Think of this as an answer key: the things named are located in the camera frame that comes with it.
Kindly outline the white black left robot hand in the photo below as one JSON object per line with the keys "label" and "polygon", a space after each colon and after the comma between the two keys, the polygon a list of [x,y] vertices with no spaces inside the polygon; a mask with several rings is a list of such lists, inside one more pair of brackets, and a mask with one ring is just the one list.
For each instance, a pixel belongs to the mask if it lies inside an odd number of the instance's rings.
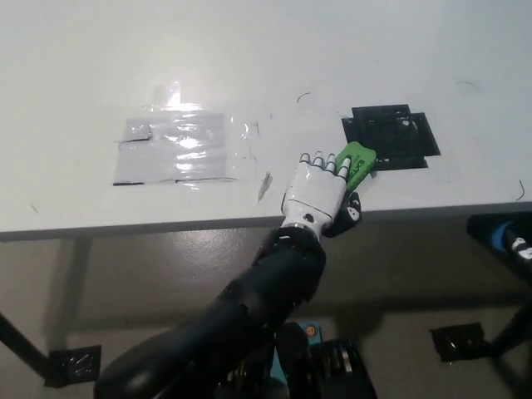
{"label": "white black left robot hand", "polygon": [[341,164],[331,154],[323,157],[303,153],[281,205],[283,228],[300,228],[316,239],[336,237],[353,228],[362,218],[356,193],[347,190],[351,159]]}

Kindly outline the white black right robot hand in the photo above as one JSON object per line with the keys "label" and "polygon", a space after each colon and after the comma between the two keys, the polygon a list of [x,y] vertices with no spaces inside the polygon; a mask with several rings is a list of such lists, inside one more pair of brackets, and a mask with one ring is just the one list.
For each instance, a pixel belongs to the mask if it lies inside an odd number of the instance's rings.
{"label": "white black right robot hand", "polygon": [[532,259],[531,245],[522,237],[517,237],[512,245],[511,250],[521,262],[530,263]]}

